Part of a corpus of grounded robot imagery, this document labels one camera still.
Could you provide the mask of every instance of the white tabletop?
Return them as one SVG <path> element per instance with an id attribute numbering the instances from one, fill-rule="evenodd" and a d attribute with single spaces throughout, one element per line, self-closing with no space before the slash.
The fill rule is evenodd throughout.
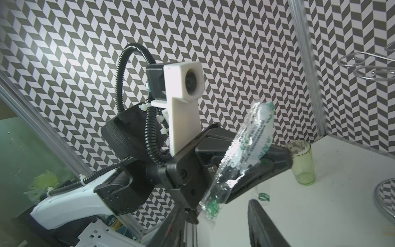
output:
<path id="1" fill-rule="evenodd" d="M 299 185 L 291 170 L 264 182 L 270 187 L 270 202 L 261 204 L 288 243 L 292 247 L 395 246 L 395 226 L 373 202 L 375 186 L 395 177 L 395 160 L 330 136 L 315 142 L 312 150 L 313 185 Z M 199 246 L 250 246 L 247 207 L 252 198 L 256 189 L 224 205 L 214 227 L 199 224 Z"/>

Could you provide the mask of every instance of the black and white chevron pattern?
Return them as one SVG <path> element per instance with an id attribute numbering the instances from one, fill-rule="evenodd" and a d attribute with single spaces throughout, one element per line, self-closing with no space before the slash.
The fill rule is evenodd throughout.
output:
<path id="1" fill-rule="evenodd" d="M 330 132 L 395 153 L 394 82 L 366 81 L 337 60 L 353 52 L 380 53 L 395 41 L 395 1 L 305 0 Z M 394 66 L 367 57 L 365 65 Z"/>
<path id="2" fill-rule="evenodd" d="M 115 116 L 116 63 L 131 42 L 157 62 L 202 63 L 203 127 L 236 131 L 260 100 L 276 108 L 274 143 L 317 136 L 286 0 L 4 2 L 0 69 L 93 170 L 117 161 L 100 127 Z M 127 107 L 147 95 L 145 66 L 141 56 L 130 58 Z M 158 191 L 135 216 L 148 227 L 171 209 L 164 202 Z"/>

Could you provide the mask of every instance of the black corrugated cable conduit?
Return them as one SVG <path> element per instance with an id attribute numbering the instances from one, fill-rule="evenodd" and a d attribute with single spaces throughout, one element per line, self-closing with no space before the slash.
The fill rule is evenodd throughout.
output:
<path id="1" fill-rule="evenodd" d="M 122 51 L 119 61 L 118 61 L 118 66 L 117 66 L 117 76 L 115 79 L 115 97 L 116 97 L 116 102 L 117 102 L 117 109 L 118 109 L 118 114 L 123 112 L 124 105 L 123 105 L 123 99 L 122 99 L 122 83 L 124 79 L 124 74 L 125 74 L 125 69 L 126 69 L 126 64 L 129 61 L 130 56 L 132 55 L 133 52 L 138 52 L 140 53 L 146 62 L 148 64 L 155 64 L 155 59 L 151 55 L 151 53 L 145 48 L 144 46 L 137 44 L 137 43 L 131 43 L 128 44 Z M 148 155 L 150 156 L 151 160 L 155 164 L 165 164 L 167 161 L 171 159 L 170 153 L 166 152 L 163 154 L 158 147 L 157 144 L 157 139 L 156 139 L 156 107 L 150 106 L 150 102 L 153 100 L 151 93 L 149 92 L 148 98 L 147 98 L 147 120 L 145 122 L 145 146 L 148 152 Z"/>
<path id="2" fill-rule="evenodd" d="M 147 48 L 140 44 L 130 43 L 123 49 L 121 55 L 119 56 L 117 75 L 115 78 L 115 100 L 117 102 L 118 114 L 125 110 L 122 99 L 122 83 L 125 74 L 126 64 L 128 63 L 129 58 L 133 52 L 140 53 L 148 64 L 156 63 L 154 57 L 147 50 Z"/>
<path id="3" fill-rule="evenodd" d="M 59 194 L 63 194 L 63 193 L 75 190 L 77 188 L 80 188 L 80 187 L 84 186 L 84 184 L 86 185 L 86 184 L 92 182 L 93 180 L 97 179 L 101 175 L 104 175 L 107 172 L 109 172 L 109 171 L 111 171 L 111 170 L 113 170 L 115 168 L 118 168 L 118 167 L 119 167 L 119 163 L 112 164 L 110 166 L 107 166 L 107 167 L 105 167 L 105 168 L 93 173 L 92 175 L 89 175 L 88 177 L 84 178 L 82 180 L 82 182 L 78 181 L 78 182 L 72 183 L 70 185 L 66 185 L 64 187 L 51 190 L 51 191 L 48 192 L 48 195 L 49 196 L 54 196 L 54 195 L 59 195 Z"/>
<path id="4" fill-rule="evenodd" d="M 147 147 L 148 155 L 155 164 L 164 165 L 167 161 L 171 160 L 171 155 L 167 150 L 165 153 L 159 149 L 156 143 L 156 107 L 150 105 L 153 101 L 151 93 L 147 98 L 147 120 L 145 122 L 145 145 Z"/>

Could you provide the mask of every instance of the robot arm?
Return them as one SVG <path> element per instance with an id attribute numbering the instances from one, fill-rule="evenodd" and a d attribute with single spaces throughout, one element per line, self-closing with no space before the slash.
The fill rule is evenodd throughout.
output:
<path id="1" fill-rule="evenodd" d="M 76 217 L 95 215 L 99 211 L 115 215 L 132 213 L 146 202 L 154 187 L 165 188 L 185 219 L 193 224 L 198 223 L 199 202 L 210 186 L 235 133 L 220 128 L 218 124 L 201 131 L 198 99 L 203 95 L 205 87 L 200 62 L 151 63 L 146 72 L 150 97 L 153 98 L 148 102 L 148 107 L 166 108 L 162 112 L 168 115 L 171 157 L 166 162 L 156 164 L 147 151 L 147 112 L 142 110 L 142 103 L 119 111 L 101 131 L 103 138 L 121 160 L 120 167 L 88 184 L 88 192 L 94 194 L 92 198 L 100 204 L 95 208 L 97 210 L 83 209 L 89 208 L 90 201 L 93 201 L 87 200 L 90 197 L 83 193 L 78 194 L 81 207 L 73 217 L 70 215 L 73 215 L 75 208 L 58 207 L 59 204 L 53 203 L 55 198 L 59 198 L 59 203 L 67 201 L 67 197 L 77 198 L 76 190 L 47 198 L 31 213 L 45 228 L 52 229 Z M 161 133 L 160 123 L 155 121 L 149 124 L 153 127 L 156 145 L 162 147 L 167 136 Z M 276 145 L 270 147 L 261 161 L 268 165 L 254 166 L 238 181 L 228 200 L 221 203 L 231 202 L 260 182 L 292 166 L 289 151 Z M 88 185 L 78 191 L 81 189 L 86 192 Z M 55 207 L 58 214 L 46 213 L 51 210 L 55 212 Z"/>

